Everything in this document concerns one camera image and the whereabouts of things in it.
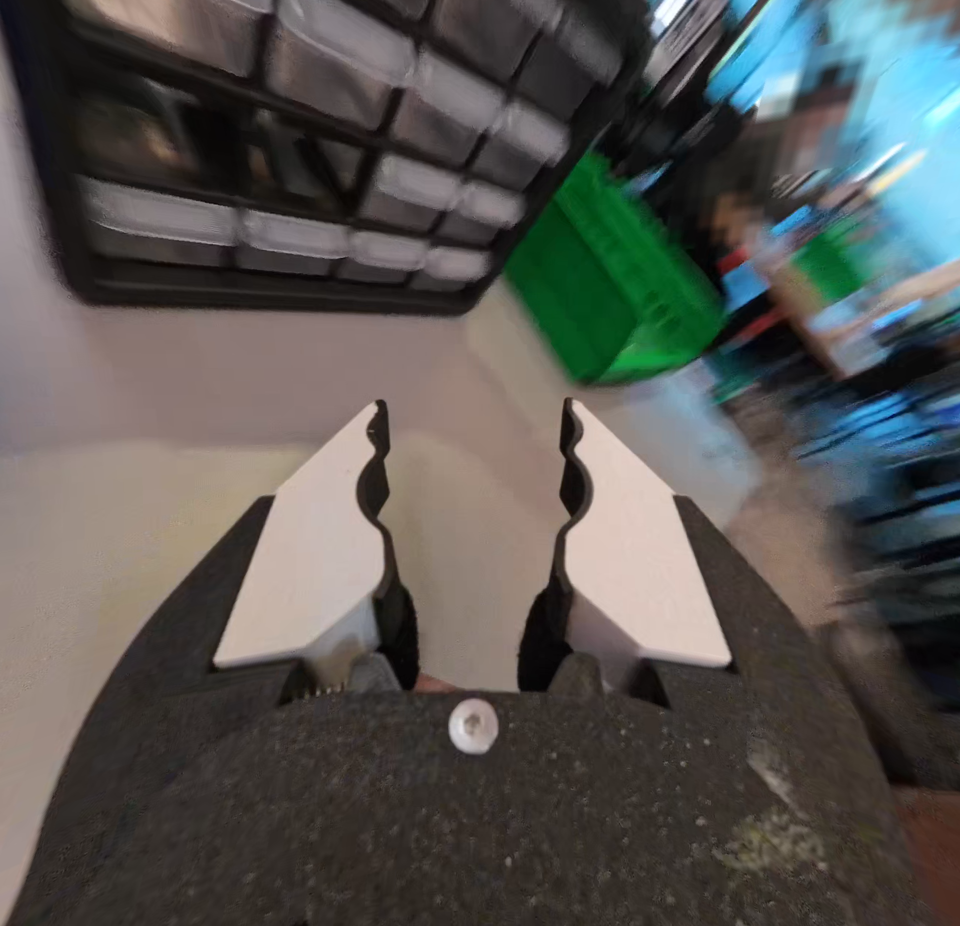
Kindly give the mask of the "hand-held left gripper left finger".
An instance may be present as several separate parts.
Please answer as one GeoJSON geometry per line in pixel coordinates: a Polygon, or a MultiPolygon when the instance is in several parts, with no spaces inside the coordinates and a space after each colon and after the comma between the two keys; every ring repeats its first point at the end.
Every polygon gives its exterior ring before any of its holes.
{"type": "Polygon", "coordinates": [[[275,491],[213,655],[233,671],[296,661],[315,685],[346,683],[378,655],[400,689],[419,676],[419,634],[391,533],[386,401],[354,416],[275,491]]]}

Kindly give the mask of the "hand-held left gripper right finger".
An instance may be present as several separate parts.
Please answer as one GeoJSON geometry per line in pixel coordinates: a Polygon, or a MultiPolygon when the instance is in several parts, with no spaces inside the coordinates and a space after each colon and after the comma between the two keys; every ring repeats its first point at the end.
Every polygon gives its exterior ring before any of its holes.
{"type": "Polygon", "coordinates": [[[678,495],[579,400],[560,424],[567,518],[522,632],[519,690],[548,691],[573,656],[602,691],[659,689],[656,663],[731,670],[678,495]]]}

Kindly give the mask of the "green plastic bin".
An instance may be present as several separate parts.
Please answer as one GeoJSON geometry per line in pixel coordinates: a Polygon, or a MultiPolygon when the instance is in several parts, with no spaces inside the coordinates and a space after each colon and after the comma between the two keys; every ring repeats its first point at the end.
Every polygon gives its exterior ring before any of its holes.
{"type": "Polygon", "coordinates": [[[711,281],[609,165],[586,152],[505,266],[563,372],[583,386],[683,368],[727,320],[711,281]]]}

